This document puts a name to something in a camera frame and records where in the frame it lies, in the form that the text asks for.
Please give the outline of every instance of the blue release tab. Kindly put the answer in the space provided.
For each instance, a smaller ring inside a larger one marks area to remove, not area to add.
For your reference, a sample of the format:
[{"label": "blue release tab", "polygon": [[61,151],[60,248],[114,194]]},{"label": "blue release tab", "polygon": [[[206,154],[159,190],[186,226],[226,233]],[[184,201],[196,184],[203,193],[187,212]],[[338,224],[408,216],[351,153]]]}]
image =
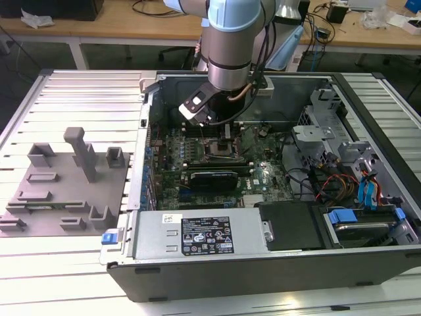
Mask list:
[{"label": "blue release tab", "polygon": [[400,221],[403,221],[407,217],[400,207],[396,208],[395,213]]},{"label": "blue release tab", "polygon": [[352,209],[334,209],[328,213],[328,216],[332,224],[355,223],[358,221]]},{"label": "blue release tab", "polygon": [[113,234],[113,233],[110,233],[110,232],[105,232],[103,234],[102,239],[101,239],[101,243],[103,245],[116,245],[116,244],[118,244],[117,233]]}]

